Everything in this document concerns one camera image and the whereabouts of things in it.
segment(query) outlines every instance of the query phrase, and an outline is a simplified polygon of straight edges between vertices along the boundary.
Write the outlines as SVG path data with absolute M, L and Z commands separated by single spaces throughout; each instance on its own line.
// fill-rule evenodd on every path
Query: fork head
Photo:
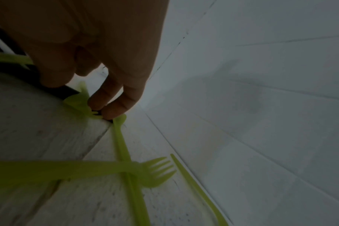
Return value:
M 160 186 L 162 183 L 170 179 L 176 170 L 170 170 L 174 166 L 167 157 L 152 159 L 141 163 L 141 174 L 138 174 L 139 182 L 148 188 Z

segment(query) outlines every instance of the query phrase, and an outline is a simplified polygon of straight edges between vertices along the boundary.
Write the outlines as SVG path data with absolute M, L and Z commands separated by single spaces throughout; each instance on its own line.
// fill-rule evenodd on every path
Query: hand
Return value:
M 0 0 L 0 26 L 58 87 L 102 62 L 109 75 L 88 105 L 105 119 L 129 110 L 152 70 L 168 0 Z M 120 97 L 107 105 L 117 92 Z

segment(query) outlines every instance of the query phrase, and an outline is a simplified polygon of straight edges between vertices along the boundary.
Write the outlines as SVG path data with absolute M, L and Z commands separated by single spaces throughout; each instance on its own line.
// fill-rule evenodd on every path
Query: fork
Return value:
M 175 173 L 175 171 L 166 173 L 171 168 L 173 165 L 167 157 L 143 163 L 131 161 L 7 161 L 0 162 L 0 187 L 128 172 L 137 176 L 144 187 L 153 188 L 164 183 Z

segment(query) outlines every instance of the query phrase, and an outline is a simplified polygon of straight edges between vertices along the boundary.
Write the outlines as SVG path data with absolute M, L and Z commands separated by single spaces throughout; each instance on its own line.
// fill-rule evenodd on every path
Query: white wall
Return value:
M 217 0 L 140 104 L 236 226 L 339 225 L 339 0 Z

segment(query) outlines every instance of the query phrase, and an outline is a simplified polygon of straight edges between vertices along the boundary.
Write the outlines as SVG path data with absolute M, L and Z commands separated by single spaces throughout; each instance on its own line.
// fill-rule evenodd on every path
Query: fork tine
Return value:
M 156 171 L 155 173 L 152 174 L 152 176 L 155 178 L 155 177 L 158 177 L 159 175 L 161 175 L 162 173 L 166 172 L 168 169 L 171 169 L 173 167 L 173 165 L 170 165 L 168 167 L 165 167 L 159 171 Z
M 167 157 L 160 157 L 160 158 L 157 158 L 157 159 L 152 159 L 150 161 L 144 162 L 143 164 L 147 167 L 150 167 L 150 166 L 152 166 L 152 165 L 154 165 L 154 164 L 156 164 L 156 163 L 158 163 L 158 162 L 160 162 L 160 161 L 162 161 L 166 158 Z
M 171 162 L 171 161 L 168 160 L 168 161 L 166 161 L 166 162 L 163 162 L 163 163 L 161 163 L 161 164 L 158 164 L 158 165 L 155 165 L 154 167 L 149 168 L 149 170 L 150 170 L 151 172 L 153 172 L 153 171 L 155 171 L 155 170 L 161 168 L 162 166 L 164 166 L 164 165 L 166 165 L 166 164 L 168 164 L 168 163 L 170 163 L 170 162 Z
M 161 176 L 160 178 L 157 178 L 156 182 L 153 184 L 153 187 L 160 186 L 161 184 L 166 182 L 168 179 L 170 179 L 176 172 L 177 172 L 177 170 L 173 170 L 173 171 Z

